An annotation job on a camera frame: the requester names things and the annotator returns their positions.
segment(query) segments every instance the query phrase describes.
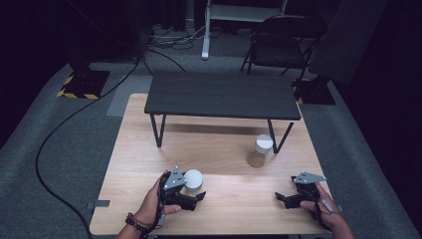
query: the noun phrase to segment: table leg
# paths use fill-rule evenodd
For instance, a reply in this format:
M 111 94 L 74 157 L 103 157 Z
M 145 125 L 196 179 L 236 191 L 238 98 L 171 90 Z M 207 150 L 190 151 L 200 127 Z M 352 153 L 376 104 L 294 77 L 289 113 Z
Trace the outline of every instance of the table leg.
M 210 22 L 211 22 L 211 0 L 208 0 L 205 9 L 205 35 L 202 45 L 202 60 L 208 60 L 210 51 Z
M 280 144 L 277 146 L 277 143 L 276 143 L 276 136 L 274 135 L 274 130 L 273 130 L 273 124 L 271 123 L 271 120 L 270 120 L 270 119 L 267 119 L 267 121 L 268 121 L 268 128 L 270 129 L 270 136 L 271 136 L 271 138 L 273 139 L 273 151 L 274 151 L 274 153 L 279 153 L 280 149 L 281 149 L 281 148 L 282 148 L 282 146 L 283 146 L 283 143 L 285 143 L 286 138 L 288 137 L 289 132 L 290 132 L 290 130 L 291 130 L 291 129 L 292 129 L 292 127 L 293 127 L 294 122 L 293 122 L 293 121 L 291 121 L 291 122 L 289 123 L 288 129 L 286 129 L 286 132 L 285 132 L 285 134 L 283 135 L 283 138 L 282 138 L 282 140 L 280 141 Z
M 165 126 L 166 115 L 162 115 L 161 129 L 159 131 L 159 135 L 158 135 L 158 131 L 157 131 L 157 124 L 155 123 L 155 115 L 151 114 L 149 116 L 151 117 L 151 123 L 152 123 L 152 129 L 154 130 L 155 142 L 157 143 L 157 147 L 161 147 L 162 137 L 164 135 L 164 126 Z

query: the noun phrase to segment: gray carpet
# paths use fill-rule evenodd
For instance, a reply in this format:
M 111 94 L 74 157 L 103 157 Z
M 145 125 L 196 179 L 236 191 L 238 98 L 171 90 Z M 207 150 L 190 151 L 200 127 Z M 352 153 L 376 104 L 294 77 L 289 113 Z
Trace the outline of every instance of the gray carpet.
M 235 41 L 236 47 L 227 44 L 230 41 Z M 220 35 L 211 40 L 208 61 L 200 60 L 201 41 L 194 41 L 189 50 L 157 51 L 188 72 L 245 75 L 239 68 L 248 42 L 244 36 Z M 160 55 L 148 52 L 145 59 L 152 73 L 181 71 Z M 91 64 L 93 70 L 111 71 L 104 93 L 132 67 L 130 63 Z M 46 136 L 93 102 L 56 97 L 71 71 L 65 66 L 49 81 L 0 151 L 0 238 L 88 238 L 78 216 L 41 186 L 35 170 L 37 152 Z M 276 69 L 253 68 L 253 75 L 279 73 Z M 284 78 L 291 81 L 297 75 L 288 71 Z M 78 209 L 88 223 L 93 211 L 87 204 L 99 196 L 128 96 L 147 92 L 151 78 L 140 63 L 115 91 L 60 126 L 41 151 L 39 169 L 46 184 Z M 341 96 L 333 84 L 329 88 L 335 106 L 302 105 L 301 111 L 333 198 L 344 209 L 356 238 L 420 238 Z

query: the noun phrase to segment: beaded bracelet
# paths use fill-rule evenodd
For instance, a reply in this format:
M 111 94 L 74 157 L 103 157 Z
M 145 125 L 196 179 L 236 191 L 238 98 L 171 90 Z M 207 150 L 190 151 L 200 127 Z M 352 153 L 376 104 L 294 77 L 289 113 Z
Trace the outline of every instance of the beaded bracelet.
M 131 212 L 127 213 L 127 217 L 124 220 L 124 222 L 126 224 L 133 226 L 136 230 L 140 231 L 141 233 L 144 233 L 145 231 L 147 231 L 149 227 L 151 226 L 151 224 L 145 224 L 133 218 L 133 213 Z

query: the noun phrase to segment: tabletop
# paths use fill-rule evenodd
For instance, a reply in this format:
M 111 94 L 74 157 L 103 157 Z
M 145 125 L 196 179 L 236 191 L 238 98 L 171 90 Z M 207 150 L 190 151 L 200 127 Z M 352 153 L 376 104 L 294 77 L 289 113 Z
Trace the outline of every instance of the tabletop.
M 286 209 L 275 192 L 297 194 L 291 176 L 301 171 L 323 175 L 303 119 L 296 122 L 278 154 L 271 151 L 264 166 L 252 167 L 247 156 L 257 135 L 268 132 L 262 119 L 167 117 L 166 146 L 155 145 L 147 95 L 130 97 L 115 142 L 91 231 L 115 235 L 124 226 L 127 212 L 135 212 L 148 189 L 165 169 L 197 169 L 207 194 L 194 211 L 169 215 L 155 235 L 245 235 L 327 233 L 301 208 Z M 276 132 L 288 122 L 276 120 Z M 328 191 L 326 182 L 321 185 Z M 182 190 L 183 194 L 196 195 Z
M 300 120 L 291 82 L 280 77 L 155 73 L 148 114 Z

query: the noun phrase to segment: wooden table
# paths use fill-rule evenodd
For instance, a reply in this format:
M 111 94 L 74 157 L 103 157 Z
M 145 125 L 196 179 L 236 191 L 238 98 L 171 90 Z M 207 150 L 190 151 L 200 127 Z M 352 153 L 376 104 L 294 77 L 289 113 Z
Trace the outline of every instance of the wooden table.
M 91 231 L 117 234 L 127 212 L 139 207 L 144 195 L 165 169 L 198 169 L 204 175 L 201 191 L 207 191 L 195 211 L 166 218 L 156 235 L 239 235 L 326 233 L 301 208 L 286 209 L 275 192 L 297 194 L 291 176 L 302 170 L 323 175 L 304 121 L 298 120 L 278 154 L 269 152 L 263 167 L 254 168 L 247 155 L 258 134 L 267 133 L 261 119 L 223 119 L 168 116 L 165 147 L 157 147 L 149 115 L 144 113 L 147 95 L 130 97 L 105 175 Z M 275 132 L 288 122 L 277 120 Z M 192 195 L 182 190 L 183 194 Z

